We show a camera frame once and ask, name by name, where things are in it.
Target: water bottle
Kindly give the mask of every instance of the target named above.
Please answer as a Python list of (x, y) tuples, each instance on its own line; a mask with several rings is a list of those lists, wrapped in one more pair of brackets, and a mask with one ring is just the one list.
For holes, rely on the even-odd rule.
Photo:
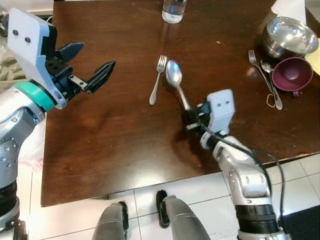
[(167, 23), (177, 24), (182, 20), (187, 0), (164, 0), (162, 18)]

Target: metal bowl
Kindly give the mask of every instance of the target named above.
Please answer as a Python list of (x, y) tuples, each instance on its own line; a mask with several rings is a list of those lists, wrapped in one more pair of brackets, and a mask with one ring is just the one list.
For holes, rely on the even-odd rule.
[(265, 51), (276, 59), (304, 57), (317, 50), (317, 35), (303, 22), (278, 16), (268, 22), (262, 33)]

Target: fork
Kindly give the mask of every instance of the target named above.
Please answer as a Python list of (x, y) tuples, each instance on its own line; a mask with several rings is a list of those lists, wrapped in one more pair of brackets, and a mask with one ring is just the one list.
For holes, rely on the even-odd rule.
[(165, 55), (161, 55), (159, 58), (158, 64), (156, 66), (158, 77), (156, 78), (155, 85), (153, 87), (152, 93), (149, 98), (150, 105), (154, 105), (156, 103), (159, 78), (160, 78), (160, 75), (165, 71), (166, 64), (167, 64), (167, 57)]
[(250, 50), (248, 51), (248, 55), (249, 55), (249, 62), (250, 62), (253, 66), (255, 66), (257, 69), (259, 69), (259, 72), (261, 73), (261, 75), (262, 75), (262, 77), (263, 77), (266, 85), (268, 86), (269, 91), (270, 91), (272, 94), (274, 94), (274, 91), (273, 91), (273, 89), (272, 89), (272, 87), (271, 87), (270, 82), (268, 81), (267, 77), (265, 76), (265, 73), (262, 71), (262, 69), (261, 69), (261, 67), (260, 67), (260, 65), (259, 65), (259, 63), (258, 63), (258, 61), (257, 61), (256, 55), (255, 55), (255, 50), (250, 49)]

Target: dark brown table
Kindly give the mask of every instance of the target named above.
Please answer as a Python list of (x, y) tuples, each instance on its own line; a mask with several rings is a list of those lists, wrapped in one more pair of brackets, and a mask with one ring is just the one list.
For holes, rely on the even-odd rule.
[(231, 134), (280, 159), (319, 151), (319, 78), (299, 98), (280, 92), (284, 109), (266, 105), (268, 88), (248, 49), (270, 18), (273, 1), (188, 0), (180, 24), (161, 18), (162, 1), (55, 2), (57, 46), (84, 41), (70, 63), (88, 79), (101, 64), (114, 72), (94, 95), (80, 94), (48, 114), (41, 203), (50, 206), (220, 171), (188, 136), (162, 76), (149, 105), (160, 54), (182, 69), (189, 102), (232, 89)]

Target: silver spoon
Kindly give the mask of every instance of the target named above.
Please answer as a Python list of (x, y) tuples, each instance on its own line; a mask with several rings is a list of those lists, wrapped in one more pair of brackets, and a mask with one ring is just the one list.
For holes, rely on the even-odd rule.
[(265, 62), (265, 61), (262, 61), (260, 62), (261, 64), (261, 67), (262, 69), (267, 72), (269, 74), (269, 77), (270, 77), (270, 84), (271, 84), (271, 87), (272, 87), (272, 90), (273, 90), (273, 97), (274, 97), (274, 103), (275, 103), (275, 107), (276, 109), (278, 110), (281, 110), (283, 105), (282, 105), (282, 101), (279, 97), (279, 94), (277, 92), (277, 89), (272, 81), (272, 72), (273, 72), (273, 69), (271, 67), (271, 65), (268, 63), (268, 62)]
[(189, 110), (190, 105), (184, 95), (184, 92), (180, 87), (180, 83), (182, 81), (182, 73), (180, 71), (179, 65), (175, 61), (172, 61), (172, 60), (168, 61), (165, 69), (165, 77), (167, 82), (178, 91), (181, 97), (184, 109)]

